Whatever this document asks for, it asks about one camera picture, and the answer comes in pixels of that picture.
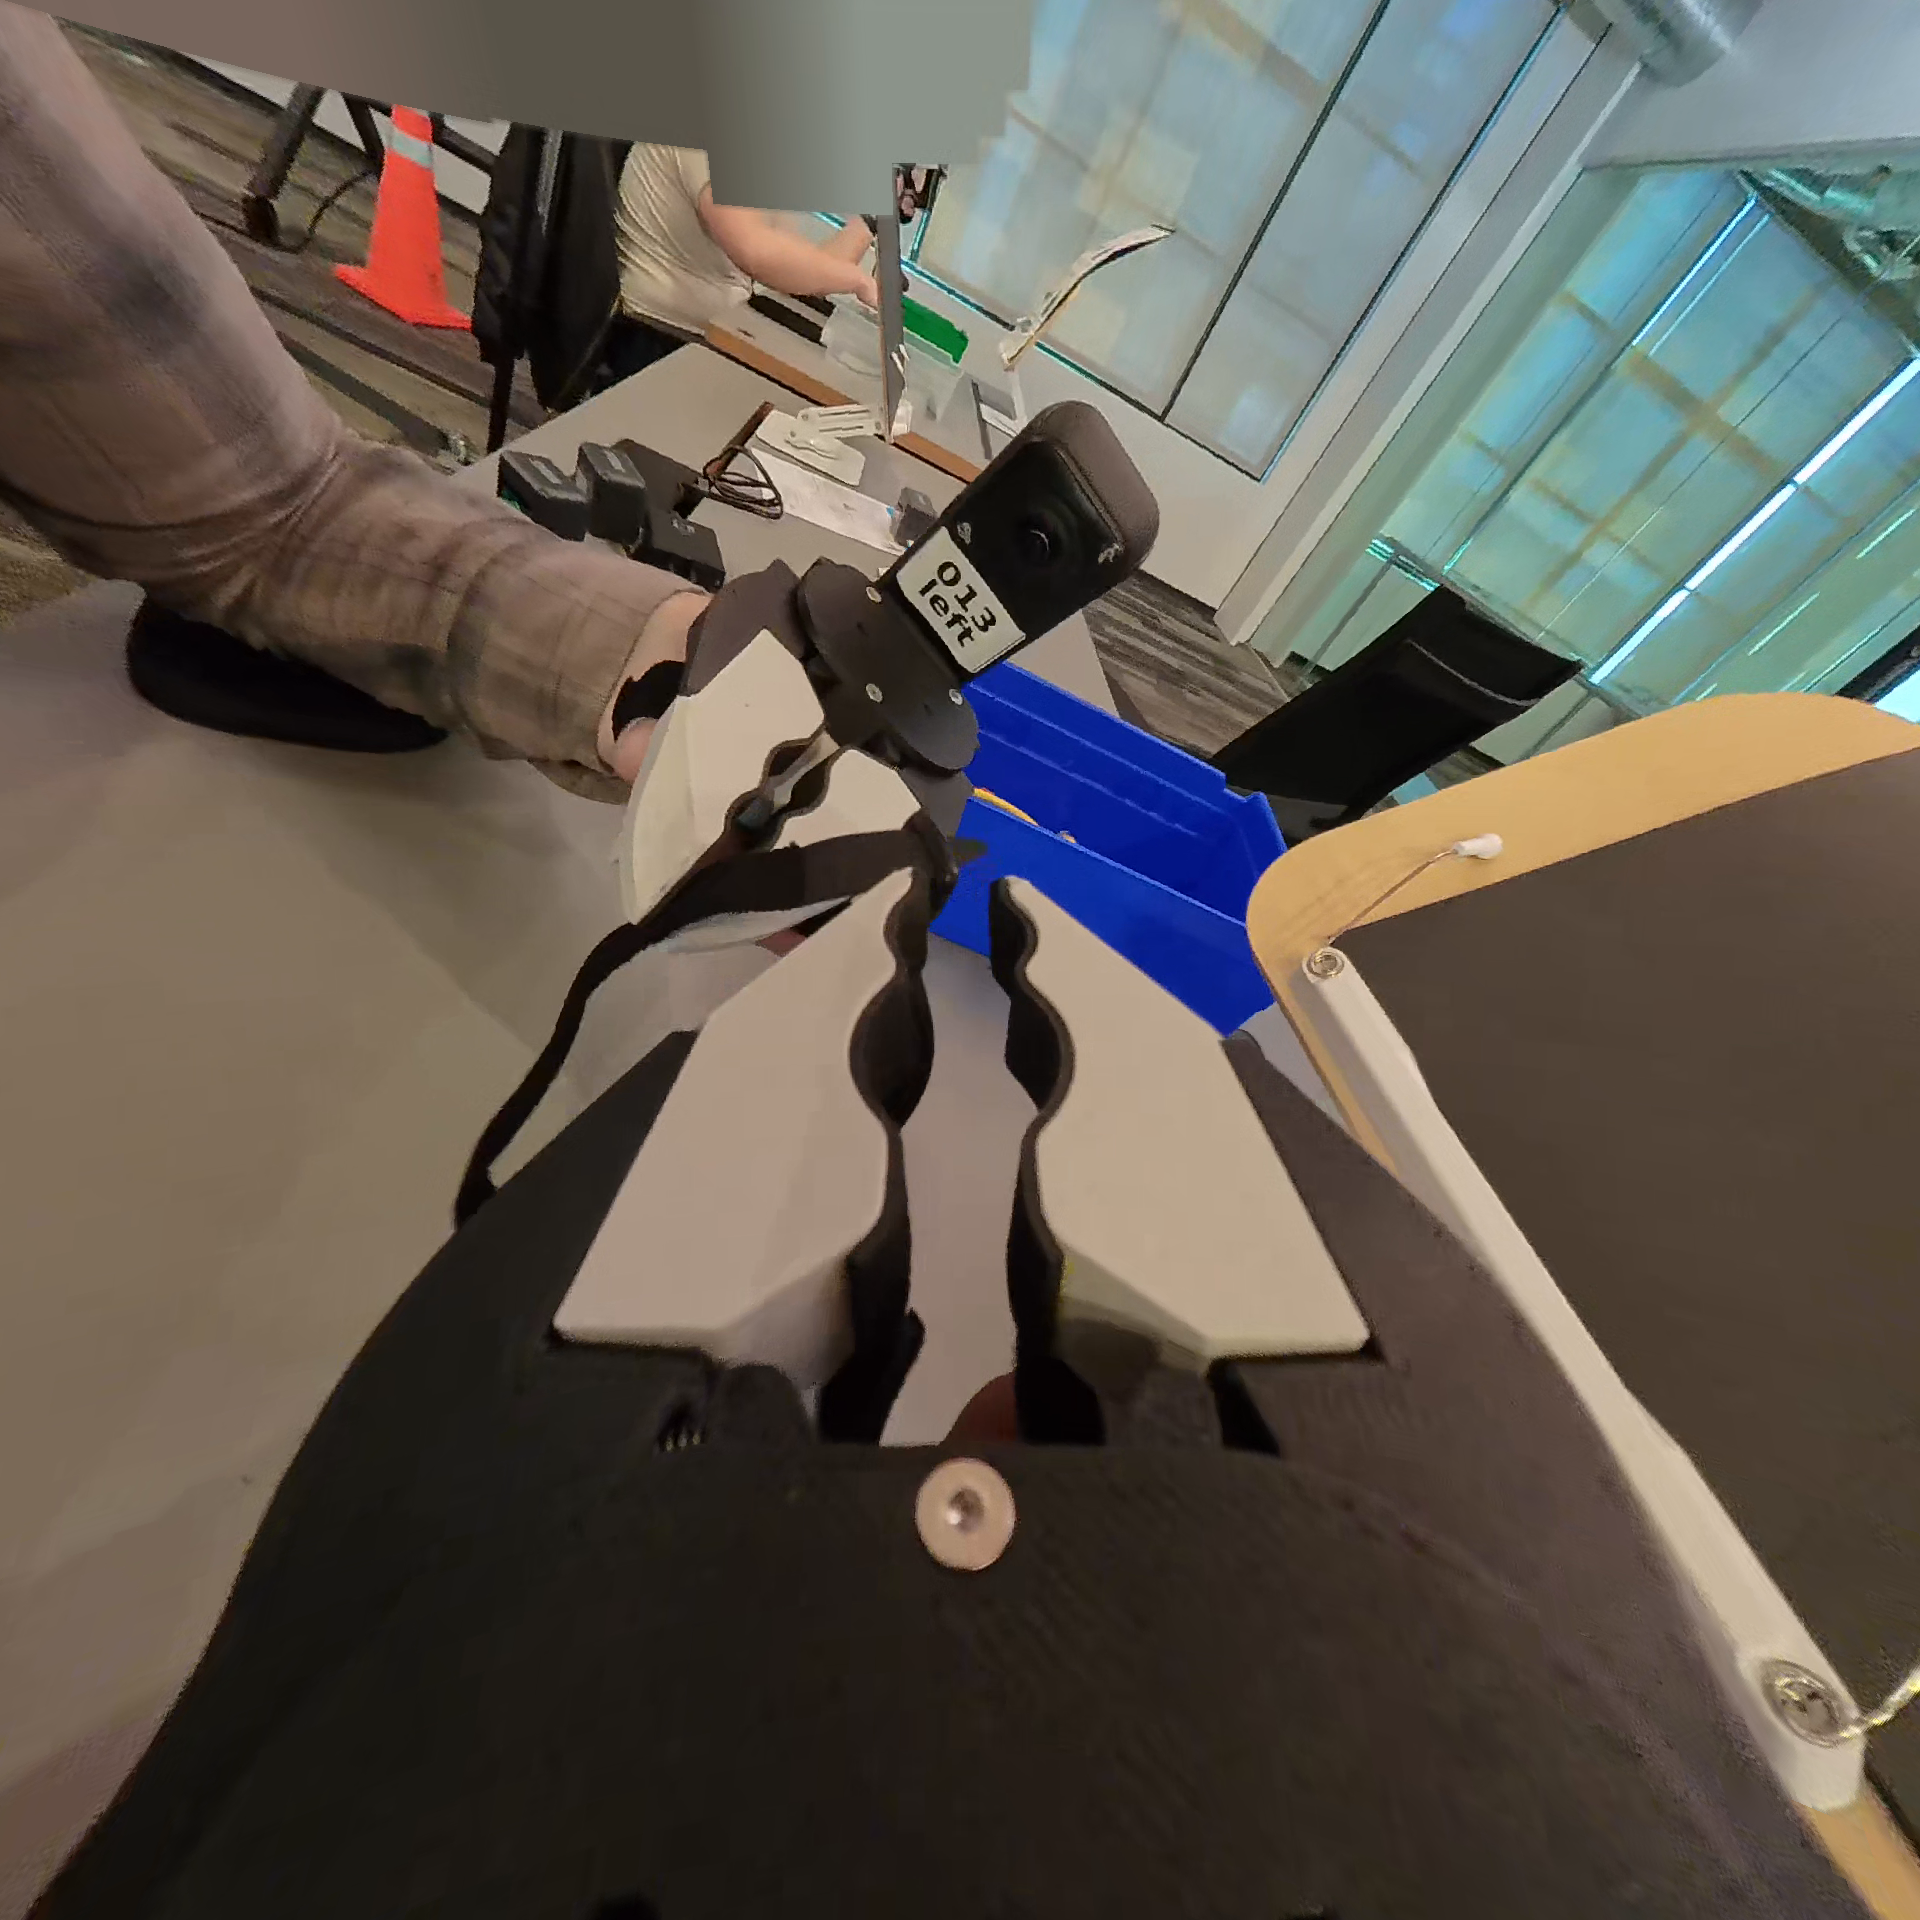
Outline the blue plastic bin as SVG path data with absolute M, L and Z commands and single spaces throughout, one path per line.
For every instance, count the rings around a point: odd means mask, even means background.
M 1272 808 L 1019 664 L 996 664 L 967 700 L 981 724 L 972 788 L 1069 830 L 1077 845 L 969 800 L 960 833 L 981 841 L 981 859 L 931 932 L 987 954 L 993 883 L 1025 877 L 1215 1033 L 1255 1022 L 1272 990 L 1249 942 L 1249 902 L 1285 855 Z

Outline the black office chair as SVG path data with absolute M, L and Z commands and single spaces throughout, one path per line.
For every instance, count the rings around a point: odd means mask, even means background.
M 1236 795 L 1263 797 L 1285 841 L 1298 845 L 1369 818 L 1575 676 L 1578 660 L 1441 586 L 1351 660 L 1225 741 L 1211 767 Z

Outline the orange traffic cone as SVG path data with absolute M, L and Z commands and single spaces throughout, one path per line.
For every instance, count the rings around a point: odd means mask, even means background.
M 471 333 L 443 285 L 430 122 L 406 105 L 388 122 L 367 260 L 338 265 L 332 277 L 402 324 Z

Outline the thin grey monitor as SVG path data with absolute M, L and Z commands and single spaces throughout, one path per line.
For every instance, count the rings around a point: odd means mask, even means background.
M 878 352 L 883 352 L 883 438 L 903 444 L 913 431 L 907 352 L 904 352 L 904 269 L 903 220 L 913 215 L 913 162 L 896 162 L 887 198 L 874 215 L 874 287 L 878 287 Z

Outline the white display stand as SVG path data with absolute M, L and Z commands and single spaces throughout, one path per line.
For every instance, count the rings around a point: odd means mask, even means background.
M 1917 722 L 1621 724 L 1305 839 L 1249 938 L 1580 1386 L 1814 1834 L 1917 1917 Z

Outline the black round pad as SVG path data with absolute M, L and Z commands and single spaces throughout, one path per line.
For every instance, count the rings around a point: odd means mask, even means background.
M 449 737 L 317 667 L 153 600 L 132 616 L 123 667 L 150 710 L 198 733 L 360 757 L 421 754 Z

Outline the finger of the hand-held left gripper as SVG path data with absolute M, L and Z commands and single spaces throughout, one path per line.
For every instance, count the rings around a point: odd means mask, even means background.
M 619 845 L 619 962 L 801 938 L 864 896 L 864 754 L 773 628 L 700 628 Z

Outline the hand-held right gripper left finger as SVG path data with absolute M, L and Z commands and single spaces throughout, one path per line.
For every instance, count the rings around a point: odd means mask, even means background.
M 931 883 L 896 871 L 693 1041 L 560 1314 L 572 1344 L 770 1369 L 878 1442 L 926 1326 L 903 1131 L 933 1067 Z

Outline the person's left forearm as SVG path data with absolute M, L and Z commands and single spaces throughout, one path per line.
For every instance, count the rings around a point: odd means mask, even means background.
M 685 580 L 352 435 L 59 23 L 5 2 L 5 501 L 71 565 L 570 775 Z

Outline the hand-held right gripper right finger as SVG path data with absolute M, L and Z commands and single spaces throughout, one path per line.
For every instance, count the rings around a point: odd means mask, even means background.
M 1219 1437 L 1236 1375 L 1372 1330 L 1272 1126 L 1286 1080 L 1025 877 L 991 898 L 1032 1105 L 1005 1243 L 1019 1437 Z

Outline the person's left hand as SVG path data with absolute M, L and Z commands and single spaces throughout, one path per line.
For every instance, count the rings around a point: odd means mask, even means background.
M 598 802 L 626 800 L 655 736 L 684 692 L 685 654 L 709 605 L 712 595 L 700 589 L 668 597 L 578 673 L 585 745 L 570 775 L 551 775 L 556 783 Z

